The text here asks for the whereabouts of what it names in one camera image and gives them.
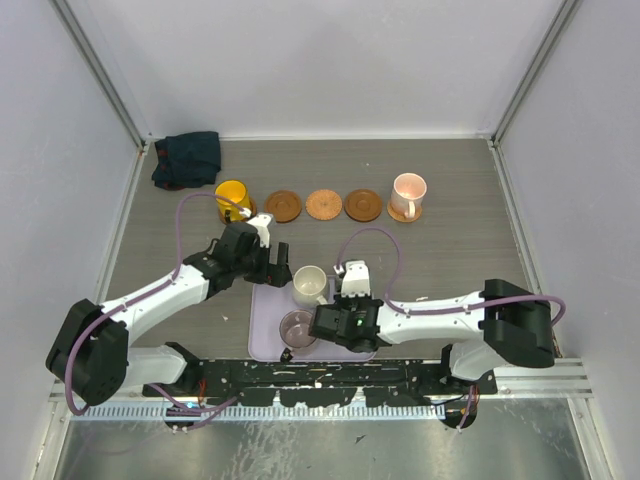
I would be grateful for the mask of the white speckled mug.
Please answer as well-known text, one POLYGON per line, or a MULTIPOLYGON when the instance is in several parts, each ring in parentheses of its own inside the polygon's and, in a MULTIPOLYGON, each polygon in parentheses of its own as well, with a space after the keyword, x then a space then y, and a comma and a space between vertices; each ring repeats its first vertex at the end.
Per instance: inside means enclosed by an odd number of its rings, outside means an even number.
POLYGON ((314 308, 327 303, 329 283, 325 272, 318 266, 306 265, 293 276, 293 299, 303 308, 314 308))

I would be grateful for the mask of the brown wooden coaster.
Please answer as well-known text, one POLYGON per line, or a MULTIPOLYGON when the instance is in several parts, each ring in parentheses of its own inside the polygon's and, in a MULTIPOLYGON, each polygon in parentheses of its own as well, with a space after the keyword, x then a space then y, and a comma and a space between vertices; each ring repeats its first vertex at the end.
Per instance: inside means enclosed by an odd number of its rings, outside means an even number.
POLYGON ((346 196, 344 210, 352 220, 368 223, 381 214, 382 199, 372 190, 356 189, 346 196))
POLYGON ((249 199, 249 209, 251 210, 249 217, 244 216, 239 208, 224 202, 219 202, 217 207, 219 219, 223 224, 246 222, 248 219, 257 215, 257 206, 253 198, 249 199))
POLYGON ((302 202, 295 192, 278 190, 267 197, 264 211, 272 214, 277 223, 289 223, 300 215, 302 202))

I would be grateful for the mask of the woven rattan coaster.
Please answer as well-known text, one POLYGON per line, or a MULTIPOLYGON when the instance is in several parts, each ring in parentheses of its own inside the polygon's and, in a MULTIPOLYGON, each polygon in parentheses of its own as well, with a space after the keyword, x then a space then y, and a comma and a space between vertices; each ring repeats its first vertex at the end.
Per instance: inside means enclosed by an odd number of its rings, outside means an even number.
POLYGON ((399 212, 396 212, 390 203, 387 204, 387 212, 389 216, 395 221, 401 222, 401 223, 413 223, 417 221, 421 217, 422 211, 423 211, 422 207, 419 206, 415 211, 415 215, 411 218, 408 218, 400 214, 399 212))
POLYGON ((306 199, 307 213, 314 219, 329 221, 336 218, 342 211, 342 199, 338 193, 329 189, 312 192, 306 199))

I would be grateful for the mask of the yellow mug black outside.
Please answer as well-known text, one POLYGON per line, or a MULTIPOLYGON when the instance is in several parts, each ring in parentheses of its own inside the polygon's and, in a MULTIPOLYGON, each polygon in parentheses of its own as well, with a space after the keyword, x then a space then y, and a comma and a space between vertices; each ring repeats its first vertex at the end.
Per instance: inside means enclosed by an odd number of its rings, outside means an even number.
POLYGON ((244 216, 249 217, 251 215, 251 210, 249 209, 250 195, 243 182, 226 180, 216 187, 215 194, 218 195, 217 205, 219 202, 224 202, 239 208, 244 216))

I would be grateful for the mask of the pink mug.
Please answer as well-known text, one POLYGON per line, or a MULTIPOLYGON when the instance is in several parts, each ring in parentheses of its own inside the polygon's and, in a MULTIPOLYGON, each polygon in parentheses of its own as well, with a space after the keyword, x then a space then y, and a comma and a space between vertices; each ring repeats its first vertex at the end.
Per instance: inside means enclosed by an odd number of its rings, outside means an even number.
POLYGON ((415 173, 402 173, 393 182, 389 203, 396 212, 411 218, 428 191, 426 181, 415 173))

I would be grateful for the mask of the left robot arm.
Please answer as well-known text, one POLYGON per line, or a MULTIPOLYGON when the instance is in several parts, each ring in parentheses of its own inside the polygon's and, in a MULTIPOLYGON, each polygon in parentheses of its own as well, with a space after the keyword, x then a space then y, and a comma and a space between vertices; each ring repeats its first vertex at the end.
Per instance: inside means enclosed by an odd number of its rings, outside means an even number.
POLYGON ((242 278, 282 288, 292 280, 288 244, 270 261, 270 214, 227 225, 204 251, 186 257, 174 271, 138 291, 101 305, 88 299, 69 310, 45 365, 65 386, 70 410, 83 414, 74 399, 97 406, 126 387, 165 385, 178 396, 197 392, 204 378, 201 359, 175 342, 136 348, 154 326, 192 305, 227 290, 242 278))

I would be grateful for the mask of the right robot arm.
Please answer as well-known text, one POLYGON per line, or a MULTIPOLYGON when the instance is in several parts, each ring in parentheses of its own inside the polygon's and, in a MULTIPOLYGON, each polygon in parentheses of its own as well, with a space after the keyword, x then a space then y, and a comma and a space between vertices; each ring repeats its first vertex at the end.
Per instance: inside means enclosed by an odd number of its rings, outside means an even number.
POLYGON ((564 311, 557 297, 490 279, 480 291, 435 301, 337 294, 315 308, 309 334, 355 353, 444 339, 438 379, 444 390, 459 394, 504 365, 552 367, 553 325, 564 311))

